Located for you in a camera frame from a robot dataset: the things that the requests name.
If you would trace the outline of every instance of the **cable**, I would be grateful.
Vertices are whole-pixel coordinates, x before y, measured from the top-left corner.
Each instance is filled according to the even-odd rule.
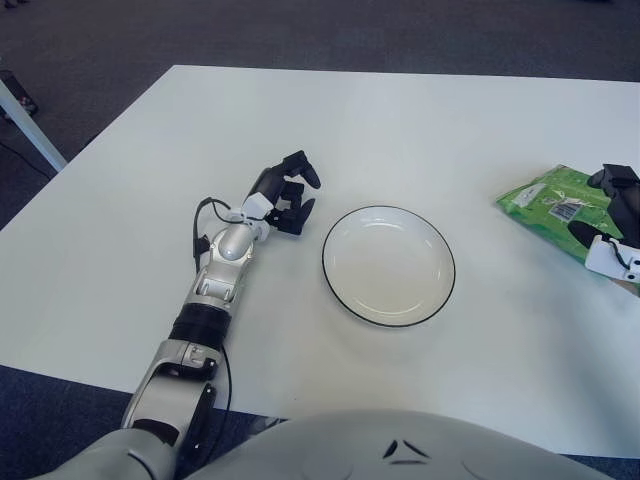
[[[38,167],[36,167],[33,163],[31,163],[29,160],[27,160],[27,158],[22,155],[20,152],[18,152],[17,150],[14,150],[13,148],[11,148],[9,145],[3,143],[0,141],[0,146],[3,148],[6,148],[7,150],[9,150],[11,153],[13,153],[14,155],[17,155],[19,158],[21,158],[24,163],[26,163],[29,167],[31,167],[32,170],[34,170],[35,172],[38,172],[40,175],[42,175],[43,177],[45,177],[47,180],[51,180],[51,176],[46,174],[44,172],[44,170],[40,170]]]
[[[608,240],[608,243],[613,247],[613,251],[616,254],[616,258],[618,259],[618,263],[620,265],[622,265],[625,270],[630,270],[631,269],[631,264],[626,264],[624,263],[624,259],[622,258],[622,255],[620,255],[620,250],[618,250],[618,244],[616,242],[612,242],[611,240]]]
[[[211,445],[211,449],[209,453],[204,457],[204,461],[199,468],[204,467],[211,461],[211,457],[215,453],[218,448],[218,444],[220,443],[220,439],[222,438],[222,434],[224,433],[224,428],[227,425],[227,417],[229,416],[229,410],[231,409],[231,394],[233,392],[233,383],[231,382],[231,365],[229,364],[229,356],[227,355],[227,350],[222,345],[222,355],[224,356],[224,363],[227,367],[227,383],[229,384],[229,394],[227,395],[227,406],[224,409],[224,416],[222,417],[222,422],[220,423],[220,430],[218,431],[218,435],[216,436],[213,444]]]
[[[209,204],[211,204],[211,206],[213,207],[213,211],[215,212],[216,217],[218,217],[221,221],[225,223],[231,223],[231,224],[244,223],[244,220],[227,220],[226,218],[222,218],[222,216],[218,213],[218,209],[216,208],[216,205],[222,205],[227,210],[231,210],[231,207],[226,202],[223,202],[222,200],[218,200],[217,198],[207,197],[198,204],[198,207],[196,208],[196,214],[193,217],[193,231],[192,231],[193,258],[196,264],[196,275],[198,274],[198,272],[200,272],[200,255],[203,252],[203,250],[206,251],[206,249],[204,248],[205,247],[204,242],[206,242],[207,249],[209,245],[209,239],[207,238],[206,235],[203,235],[202,237],[198,236],[198,217],[200,216],[200,211]],[[211,449],[204,456],[204,460],[202,461],[202,464],[198,468],[202,468],[204,465],[206,465],[211,461],[211,457],[213,456],[216,449],[218,448],[220,439],[224,434],[224,429],[227,425],[227,417],[229,416],[229,410],[231,409],[231,396],[233,393],[233,382],[231,379],[231,365],[229,363],[229,356],[227,355],[227,350],[224,348],[224,345],[221,345],[221,350],[222,350],[222,355],[224,357],[224,364],[227,369],[227,383],[229,384],[229,394],[227,395],[227,406],[225,407],[225,410],[224,410],[218,435],[213,441],[213,444],[211,445]]]

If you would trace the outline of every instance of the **white table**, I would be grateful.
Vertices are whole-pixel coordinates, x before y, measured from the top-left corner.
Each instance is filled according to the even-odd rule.
[[[493,205],[559,163],[640,167],[639,131],[636,84],[173,67],[0,232],[0,363],[132,391],[193,280],[197,202],[237,204],[303,148],[323,187],[303,237],[259,248],[233,409],[415,409],[640,456],[640,300]],[[425,324],[368,325],[325,284],[327,231],[369,204],[451,246],[453,296]]]

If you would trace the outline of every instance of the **green snack bag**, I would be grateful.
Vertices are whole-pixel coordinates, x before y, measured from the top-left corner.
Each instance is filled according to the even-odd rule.
[[[567,228],[571,220],[593,225],[615,238],[622,234],[607,213],[610,199],[587,185],[589,175],[558,165],[531,183],[498,198],[498,205],[517,222],[533,230],[584,264],[588,249]],[[619,282],[640,296],[640,285]]]

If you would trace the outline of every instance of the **floor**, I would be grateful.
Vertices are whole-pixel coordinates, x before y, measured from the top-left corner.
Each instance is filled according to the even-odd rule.
[[[637,82],[640,1],[31,0],[0,11],[0,57],[72,159],[176,63]],[[0,141],[54,173],[14,126],[0,122]],[[0,228],[45,184],[0,148]],[[0,478],[59,465],[115,428],[128,401],[4,367],[0,384]],[[220,451],[254,421],[234,414]],[[640,478],[635,460],[579,460]]]

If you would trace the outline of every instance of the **white plate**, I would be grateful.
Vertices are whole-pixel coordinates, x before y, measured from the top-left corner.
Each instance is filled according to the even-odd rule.
[[[386,206],[361,208],[338,220],[324,242],[322,266],[345,307],[387,327],[435,315],[456,278],[440,232],[415,213]]]

